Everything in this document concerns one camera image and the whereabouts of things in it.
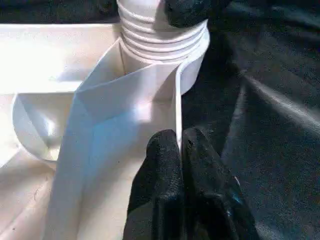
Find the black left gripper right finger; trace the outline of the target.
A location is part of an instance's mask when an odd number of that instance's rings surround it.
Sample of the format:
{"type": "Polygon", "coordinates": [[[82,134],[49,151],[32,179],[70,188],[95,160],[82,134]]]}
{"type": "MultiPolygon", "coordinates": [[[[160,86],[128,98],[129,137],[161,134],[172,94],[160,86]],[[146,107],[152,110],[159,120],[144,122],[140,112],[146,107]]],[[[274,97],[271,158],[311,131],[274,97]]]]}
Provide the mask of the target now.
{"type": "Polygon", "coordinates": [[[240,185],[197,128],[182,137],[186,226],[190,240],[258,240],[240,185]]]}

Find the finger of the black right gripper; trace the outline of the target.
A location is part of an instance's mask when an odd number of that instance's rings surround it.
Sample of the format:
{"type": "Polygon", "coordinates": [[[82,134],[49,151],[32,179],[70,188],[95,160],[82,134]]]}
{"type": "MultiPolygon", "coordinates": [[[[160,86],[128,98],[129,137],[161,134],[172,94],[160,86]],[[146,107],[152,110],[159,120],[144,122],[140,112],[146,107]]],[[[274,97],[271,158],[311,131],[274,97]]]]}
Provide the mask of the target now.
{"type": "Polygon", "coordinates": [[[230,0],[166,0],[165,14],[169,24],[176,28],[193,27],[221,15],[230,0]]]}
{"type": "Polygon", "coordinates": [[[115,13],[118,10],[116,0],[98,0],[97,6],[102,13],[115,13]]]}

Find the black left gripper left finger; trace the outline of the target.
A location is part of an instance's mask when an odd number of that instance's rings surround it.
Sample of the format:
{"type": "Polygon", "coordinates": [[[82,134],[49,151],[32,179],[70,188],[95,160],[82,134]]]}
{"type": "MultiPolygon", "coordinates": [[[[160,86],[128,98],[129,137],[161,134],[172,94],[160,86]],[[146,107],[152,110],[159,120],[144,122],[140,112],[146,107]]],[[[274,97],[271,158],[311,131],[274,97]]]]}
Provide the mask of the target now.
{"type": "Polygon", "coordinates": [[[184,187],[173,130],[155,133],[135,175],[123,231],[125,240],[179,240],[184,232],[184,187]]]}

